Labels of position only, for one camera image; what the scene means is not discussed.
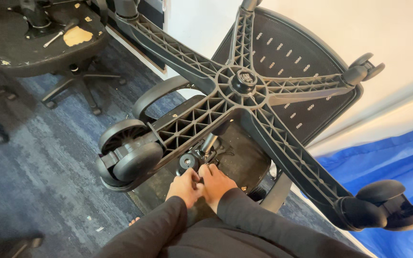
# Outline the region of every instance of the black mesh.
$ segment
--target black mesh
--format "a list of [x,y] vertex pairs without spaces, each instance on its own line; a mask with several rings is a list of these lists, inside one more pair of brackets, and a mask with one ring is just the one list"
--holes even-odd
[[[230,31],[213,57],[214,61],[227,62],[231,36]],[[288,78],[342,73],[332,59],[305,35],[264,15],[259,9],[255,11],[253,52],[253,66],[262,76]],[[341,96],[274,106],[273,109],[294,136],[302,144],[307,144],[355,99],[356,94],[356,91],[350,91]]]

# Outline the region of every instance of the white wall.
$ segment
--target white wall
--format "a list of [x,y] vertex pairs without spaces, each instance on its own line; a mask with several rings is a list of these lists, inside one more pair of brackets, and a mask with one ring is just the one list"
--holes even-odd
[[[165,30],[193,50],[211,57],[231,27],[240,3],[241,0],[167,0]],[[363,83],[363,97],[315,139],[314,143],[324,141],[309,148],[314,155],[413,129],[413,115],[408,113],[392,121],[370,121],[378,113],[387,115],[392,111],[389,106],[397,108],[413,101],[413,1],[264,0],[261,6],[307,27],[347,64],[366,52],[375,54],[373,63],[386,64],[380,75]],[[173,70],[167,74],[174,75]],[[377,128],[387,129],[378,133]],[[349,137],[336,140],[344,133]]]

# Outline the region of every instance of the human hand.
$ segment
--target human hand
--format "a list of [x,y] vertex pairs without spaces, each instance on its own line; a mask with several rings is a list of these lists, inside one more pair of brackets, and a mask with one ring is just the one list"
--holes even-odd
[[221,197],[237,184],[228,178],[215,164],[202,165],[199,169],[200,177],[203,177],[203,196],[206,203],[217,214],[217,205]]
[[197,184],[196,188],[193,188],[193,183],[200,181],[199,175],[189,168],[182,176],[176,176],[173,183],[170,184],[170,190],[168,191],[168,200],[171,196],[179,196],[186,203],[188,209],[192,208],[197,199],[202,196],[203,184]]

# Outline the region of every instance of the blue plastic sheet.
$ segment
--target blue plastic sheet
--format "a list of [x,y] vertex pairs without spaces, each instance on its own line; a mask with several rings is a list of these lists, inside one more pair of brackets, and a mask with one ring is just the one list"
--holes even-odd
[[[317,160],[353,195],[369,183],[395,179],[404,184],[405,195],[413,204],[413,131]],[[413,230],[364,229],[352,235],[380,258],[413,257]]]

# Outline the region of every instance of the screwdriver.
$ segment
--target screwdriver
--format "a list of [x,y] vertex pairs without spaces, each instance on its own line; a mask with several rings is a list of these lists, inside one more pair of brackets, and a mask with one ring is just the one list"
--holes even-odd
[[79,24],[79,19],[77,18],[73,18],[71,19],[68,24],[60,30],[60,32],[53,37],[51,40],[49,40],[49,42],[45,43],[43,47],[47,47],[48,45],[50,45],[55,39],[57,39],[58,37],[62,36],[63,34],[65,34],[65,32],[67,32],[69,29],[77,26]]

